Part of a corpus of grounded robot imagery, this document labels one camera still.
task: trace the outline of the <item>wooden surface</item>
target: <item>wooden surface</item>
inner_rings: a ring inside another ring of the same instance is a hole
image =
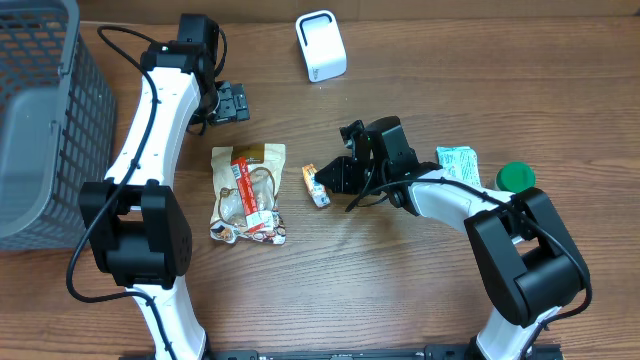
[[[220,23],[293,22],[317,10],[338,21],[543,16],[630,16],[640,0],[78,0],[83,20],[177,24],[181,13]]]
[[[160,40],[175,26],[140,26]],[[222,78],[244,83],[252,118],[187,136],[175,193],[195,245],[187,283],[216,349],[365,349],[466,343],[491,304],[469,242],[390,205],[345,214],[348,196],[317,210],[300,167],[346,154],[338,127],[398,115],[423,161],[435,147],[470,145],[486,182],[509,161],[530,163],[593,280],[583,315],[540,343],[567,359],[640,353],[640,20],[575,18],[361,22],[341,25],[347,73],[306,79],[293,25],[226,25]],[[119,100],[119,147],[138,103],[140,75],[83,28]],[[138,54],[145,44],[113,35]],[[214,243],[210,150],[286,143],[282,247]],[[151,351],[131,300],[82,304],[64,286],[70,251],[0,254],[1,359],[115,359]],[[118,290],[90,252],[81,292]]]

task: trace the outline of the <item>green cap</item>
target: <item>green cap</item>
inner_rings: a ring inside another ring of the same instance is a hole
[[[505,165],[498,176],[496,185],[500,190],[519,193],[536,184],[536,174],[533,169],[523,162],[512,162]]]

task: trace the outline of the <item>small orange and white object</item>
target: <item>small orange and white object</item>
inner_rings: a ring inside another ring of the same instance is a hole
[[[316,167],[313,164],[309,164],[302,167],[302,175],[304,176],[304,183],[307,185],[307,191],[313,202],[317,207],[322,208],[329,205],[329,195],[324,185],[316,182]]]

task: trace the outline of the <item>red and white package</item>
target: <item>red and white package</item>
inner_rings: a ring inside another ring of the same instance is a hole
[[[237,238],[285,242],[277,201],[285,149],[282,144],[259,144],[211,150],[215,193],[211,238],[230,244]]]

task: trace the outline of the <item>wooden table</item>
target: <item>wooden table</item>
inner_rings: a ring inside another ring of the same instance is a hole
[[[159,40],[175,26],[136,27]],[[344,23],[347,73],[310,84],[293,24],[225,25],[221,78],[242,82],[251,120],[187,136],[175,193],[193,230],[187,282],[216,349],[366,349],[466,343],[488,318],[466,236],[390,205],[345,214],[348,196],[316,209],[301,166],[347,154],[338,127],[398,115],[419,159],[469,145],[486,182],[524,160],[589,264],[594,302],[539,343],[568,359],[640,352],[640,20],[574,18]],[[82,32],[119,101],[117,147],[138,103],[140,75]],[[145,43],[112,38],[132,53]],[[210,150],[285,143],[282,247],[214,243]],[[68,250],[0,255],[1,359],[115,359],[152,342],[131,300],[79,303],[64,286]],[[118,290],[90,252],[81,292]],[[582,301],[580,294],[575,303]]]

